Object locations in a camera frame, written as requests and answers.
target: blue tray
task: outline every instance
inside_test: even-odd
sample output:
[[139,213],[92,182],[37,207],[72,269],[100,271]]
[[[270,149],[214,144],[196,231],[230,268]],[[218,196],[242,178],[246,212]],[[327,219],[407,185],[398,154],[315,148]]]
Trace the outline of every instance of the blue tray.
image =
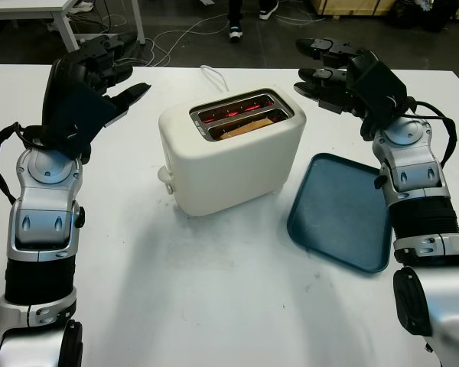
[[391,224],[383,191],[374,188],[378,175],[336,155],[315,155],[288,218],[292,240],[362,271],[384,270]]

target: black bag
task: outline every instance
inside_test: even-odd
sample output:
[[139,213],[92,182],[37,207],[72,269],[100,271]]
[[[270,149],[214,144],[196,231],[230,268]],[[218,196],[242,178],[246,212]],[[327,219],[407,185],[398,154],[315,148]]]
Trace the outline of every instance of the black bag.
[[389,9],[386,22],[398,28],[413,28],[420,24],[422,7],[415,0],[396,0]]
[[422,27],[427,31],[440,32],[458,9],[459,0],[435,0],[432,9],[424,14]]

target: white power cord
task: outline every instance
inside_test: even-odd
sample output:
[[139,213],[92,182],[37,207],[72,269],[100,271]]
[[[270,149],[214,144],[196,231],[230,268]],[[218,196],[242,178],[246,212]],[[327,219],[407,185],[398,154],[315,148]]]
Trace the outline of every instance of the white power cord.
[[[120,26],[123,26],[125,24],[127,24],[128,22],[126,21],[126,17],[127,17],[127,11],[126,11],[126,7],[125,7],[125,4],[124,4],[124,0],[121,0],[122,2],[122,7],[124,9],[124,12],[125,12],[125,16],[122,16],[122,15],[118,15],[118,14],[112,14],[110,16],[110,19],[112,20],[113,17],[119,17],[122,19],[121,23],[119,24],[112,24],[111,25],[111,28],[115,28],[115,27],[120,27]],[[308,16],[308,19],[297,19],[297,18],[289,18],[289,17],[285,17],[285,16],[282,16],[282,15],[274,15],[274,17],[278,20],[278,21],[281,21],[283,23],[287,23],[287,24],[292,24],[292,25],[298,25],[298,26],[302,26],[302,25],[307,25],[307,24],[310,24],[310,23],[314,23],[316,21],[323,21],[325,20],[325,18],[320,18],[320,19],[313,19],[311,16],[310,13],[307,13],[305,11],[302,11],[299,6],[296,7],[296,9],[298,11],[300,11],[301,13],[305,14]],[[251,11],[242,11],[242,13],[250,13]],[[102,18],[102,23],[105,19],[107,19],[109,16],[105,16]],[[196,32],[196,31],[192,31],[195,27],[197,27],[198,25],[204,23],[205,21],[211,21],[213,19],[217,19],[217,18],[221,18],[221,17],[226,17],[226,14],[221,14],[221,15],[216,15],[214,17],[211,17],[211,18],[206,18],[206,19],[203,19],[202,21],[198,21],[196,24],[192,25],[190,28],[188,28],[186,31],[184,30],[173,30],[173,31],[165,31],[165,32],[162,32],[160,34],[157,34],[156,37],[154,39],[151,39],[151,38],[145,38],[147,41],[150,41],[151,42],[151,48],[150,48],[150,54],[151,54],[151,57],[149,60],[144,60],[144,59],[140,59],[140,58],[135,58],[135,57],[126,57],[126,58],[123,58],[123,59],[120,59],[118,60],[118,65],[127,65],[129,63],[140,63],[142,64],[142,66],[144,67],[158,67],[160,66],[165,60],[166,62],[161,65],[161,67],[166,67],[170,62],[171,62],[171,52],[174,50],[174,48],[179,44],[179,42],[181,41],[181,39],[187,35],[187,34],[199,34],[199,35],[211,35],[211,34],[218,34],[222,31],[224,31],[226,29],[226,27],[228,26],[229,22],[227,22],[224,27],[222,27],[221,29],[219,29],[218,31],[213,31],[213,32]],[[79,15],[74,15],[73,17],[71,17],[73,21],[78,21],[79,23],[95,23],[95,21],[93,19],[89,19],[88,17],[83,17],[83,16],[79,16]],[[165,35],[165,34],[170,34],[170,33],[179,33],[179,32],[182,32],[182,35],[172,44],[172,46],[170,47],[170,49],[168,51],[166,51],[165,49],[163,49],[162,47],[160,47],[158,44],[157,44],[157,40],[159,39],[159,37]],[[154,52],[154,49],[157,49],[159,51],[161,51],[164,56],[156,63],[153,64],[153,62],[155,61],[155,52]],[[142,53],[142,55],[144,57],[146,57],[146,55],[143,53],[143,49],[140,48],[140,51]],[[219,72],[217,72],[215,69],[207,66],[207,65],[203,65],[201,66],[201,69],[206,69],[206,70],[210,70],[210,71],[213,71],[214,73],[218,73],[222,78],[223,78],[223,82],[225,84],[225,87],[226,89],[228,90],[228,85],[223,77],[223,75],[221,75]]]
[[201,65],[201,66],[200,66],[200,71],[202,72],[202,74],[203,74],[209,81],[211,81],[211,82],[213,82],[213,83],[214,83],[214,81],[213,81],[211,78],[209,78],[209,75],[208,75],[208,74],[206,74],[206,73],[204,72],[205,70],[212,71],[213,73],[219,75],[219,76],[221,77],[221,80],[222,80],[223,83],[224,83],[224,87],[226,88],[226,91],[227,91],[227,92],[230,91],[230,88],[228,87],[228,83],[226,82],[226,79],[225,79],[225,77],[224,77],[224,75],[223,75],[222,73],[220,73],[220,72],[217,71],[216,69],[214,69],[214,68],[212,68],[212,67],[209,67],[209,66],[207,66],[207,65]]
[[[158,34],[155,39],[153,40],[153,46],[152,46],[152,50],[153,50],[153,47],[156,47],[158,48],[159,50],[163,51],[165,54],[165,56],[160,60],[158,61],[155,65],[153,65],[153,67],[157,67],[158,65],[160,65],[160,63],[162,63],[167,57],[169,57],[168,59],[168,63],[170,63],[170,53],[174,50],[174,48],[178,45],[178,43],[181,41],[181,39],[186,35],[186,34],[202,34],[202,35],[210,35],[210,34],[216,34],[216,33],[220,33],[221,31],[224,31],[226,29],[226,27],[228,26],[229,22],[227,22],[223,28],[219,29],[218,31],[214,31],[214,32],[209,32],[209,33],[203,33],[203,32],[194,32],[192,31],[196,26],[198,26],[199,24],[202,24],[204,23],[205,21],[212,21],[213,19],[217,19],[217,18],[221,18],[221,17],[226,17],[226,14],[220,14],[220,15],[216,15],[215,17],[211,17],[211,18],[207,18],[207,19],[203,19],[202,21],[198,21],[196,24],[194,24],[192,27],[190,27],[189,29],[187,29],[186,31],[166,31],[166,32],[162,32],[160,34]],[[169,51],[165,51],[163,50],[161,47],[159,47],[157,44],[156,44],[156,40],[164,35],[164,34],[168,34],[168,33],[175,33],[175,32],[183,32],[183,34],[175,41],[175,43],[172,45],[172,47],[170,48]]]

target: toaster slot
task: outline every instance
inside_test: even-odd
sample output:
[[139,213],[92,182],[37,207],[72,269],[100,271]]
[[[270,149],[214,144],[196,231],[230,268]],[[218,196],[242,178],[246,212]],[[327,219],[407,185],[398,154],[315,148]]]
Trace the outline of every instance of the toaster slot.
[[217,106],[206,111],[199,112],[199,120],[203,124],[218,122],[229,117],[242,115],[245,112],[256,112],[275,103],[268,95],[260,95],[242,101],[233,102],[224,106]]
[[276,122],[286,120],[288,115],[281,109],[272,109],[241,119],[234,119],[227,123],[213,126],[209,134],[213,140],[224,140],[237,135],[252,132],[253,130],[272,125]]
[[189,114],[208,141],[231,138],[294,116],[292,109],[271,89],[207,103],[194,107]]

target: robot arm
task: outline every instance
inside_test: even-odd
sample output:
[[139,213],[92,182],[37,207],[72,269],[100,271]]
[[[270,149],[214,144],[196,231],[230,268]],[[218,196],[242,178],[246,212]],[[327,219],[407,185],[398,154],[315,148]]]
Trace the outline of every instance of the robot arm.
[[[373,141],[382,188],[396,233],[395,258],[404,265],[393,280],[399,322],[422,335],[444,367],[459,367],[459,228],[442,167],[455,148],[454,123],[435,107],[406,95],[405,85],[368,50],[333,39],[298,40],[321,70],[299,70],[298,93],[332,112],[363,120]],[[346,71],[334,68],[346,67]],[[426,106],[438,116],[407,115]],[[451,136],[441,163],[430,149],[427,119],[442,119]]]
[[75,256],[85,211],[76,201],[90,142],[100,129],[127,113],[148,91],[140,83],[115,97],[107,88],[131,76],[115,62],[130,52],[135,34],[102,36],[57,60],[44,97],[42,125],[4,129],[24,142],[16,172],[8,228],[5,294],[0,298],[0,367],[79,366],[82,326],[71,319],[77,306]]

